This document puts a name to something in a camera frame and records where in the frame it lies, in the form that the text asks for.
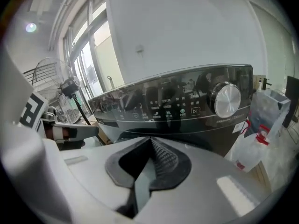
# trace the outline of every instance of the washing machine control panel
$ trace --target washing machine control panel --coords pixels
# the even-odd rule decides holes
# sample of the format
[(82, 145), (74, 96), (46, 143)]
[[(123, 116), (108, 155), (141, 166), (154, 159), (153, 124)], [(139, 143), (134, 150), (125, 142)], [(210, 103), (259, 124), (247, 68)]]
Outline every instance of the washing machine control panel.
[(250, 65), (198, 67), (106, 92), (89, 100), (89, 105), (99, 122), (129, 127), (156, 123), (157, 127), (163, 122), (196, 120), (198, 130), (200, 119), (212, 127), (245, 119), (252, 86)]

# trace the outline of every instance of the wall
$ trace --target wall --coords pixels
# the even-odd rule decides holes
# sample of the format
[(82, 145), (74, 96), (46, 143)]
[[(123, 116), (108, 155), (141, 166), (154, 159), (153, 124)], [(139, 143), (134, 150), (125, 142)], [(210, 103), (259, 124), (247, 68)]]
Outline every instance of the wall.
[(33, 33), (26, 32), (26, 25), (36, 20), (36, 14), (21, 7), (13, 18), (4, 45), (12, 61), (21, 72), (37, 66), (38, 62), (49, 56), (56, 56), (55, 51), (48, 51), (51, 27), (39, 26)]
[[(21, 72), (37, 66), (42, 59), (57, 52), (48, 51), (55, 16), (63, 0), (25, 0), (14, 15), (7, 30), (4, 46)], [(26, 32), (26, 25), (34, 22), (37, 30)]]
[(212, 63), (248, 63), (255, 74), (267, 72), (261, 29), (245, 0), (106, 1), (125, 83)]
[(283, 91), (286, 77), (294, 76), (294, 54), (289, 32), (268, 12), (252, 4), (263, 30), (271, 89)]
[(271, 16), (273, 16), (281, 26), (284, 27), (284, 31), (282, 31), (282, 34), (285, 34), (286, 32), (292, 37), (292, 40), (294, 41), (295, 46), (295, 57), (294, 57), (294, 64), (295, 72), (292, 69), (292, 72), (287, 71), (286, 75), (293, 76), (295, 73), (295, 77), (299, 78), (299, 48), (298, 48), (298, 34), (292, 25), (289, 17), (287, 16), (286, 12), (282, 8), (282, 6), (279, 4), (277, 0), (246, 0), (247, 3), (256, 4), (259, 7), (261, 7), (263, 10), (265, 10), (267, 13), (269, 13)]
[(118, 68), (111, 37), (108, 37), (104, 42), (97, 46), (96, 52), (99, 60), (101, 75), (107, 90), (112, 89), (107, 76), (111, 76), (115, 87), (123, 85), (124, 82), (121, 76), (121, 71)]

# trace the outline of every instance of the red handle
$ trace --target red handle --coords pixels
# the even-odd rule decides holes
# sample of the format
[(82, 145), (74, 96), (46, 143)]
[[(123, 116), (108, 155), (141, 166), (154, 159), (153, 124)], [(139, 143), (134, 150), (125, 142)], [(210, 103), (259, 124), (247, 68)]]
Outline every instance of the red handle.
[(248, 126), (246, 128), (244, 128), (244, 130), (240, 134), (243, 134), (245, 132), (245, 130), (247, 130), (251, 126), (251, 123), (248, 119), (246, 120), (246, 123), (248, 124)]
[(265, 126), (265, 125), (260, 125), (257, 133), (256, 133), (256, 139), (257, 141), (259, 141), (260, 143), (263, 143), (265, 145), (268, 145), (269, 142), (266, 141), (266, 137), (262, 135), (261, 130), (265, 130), (267, 132), (267, 134), (269, 133), (270, 129)]

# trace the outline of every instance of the silver dial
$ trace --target silver dial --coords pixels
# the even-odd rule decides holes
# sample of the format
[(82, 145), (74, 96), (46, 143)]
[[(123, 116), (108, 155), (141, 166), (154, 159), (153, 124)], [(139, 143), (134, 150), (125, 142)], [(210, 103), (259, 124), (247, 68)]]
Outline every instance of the silver dial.
[(218, 84), (218, 90), (215, 91), (215, 113), (221, 118), (232, 116), (239, 108), (241, 102), (241, 93), (238, 87), (228, 82)]

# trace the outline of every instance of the red label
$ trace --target red label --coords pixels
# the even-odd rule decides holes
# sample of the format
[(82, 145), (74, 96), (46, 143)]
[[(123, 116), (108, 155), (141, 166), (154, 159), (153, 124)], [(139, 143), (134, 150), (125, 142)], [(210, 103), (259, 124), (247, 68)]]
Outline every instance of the red label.
[(245, 166), (242, 165), (242, 164), (239, 162), (239, 160), (236, 161), (236, 165), (237, 165), (237, 167), (238, 167), (239, 169), (241, 169), (241, 170), (243, 170), (243, 169), (245, 168)]

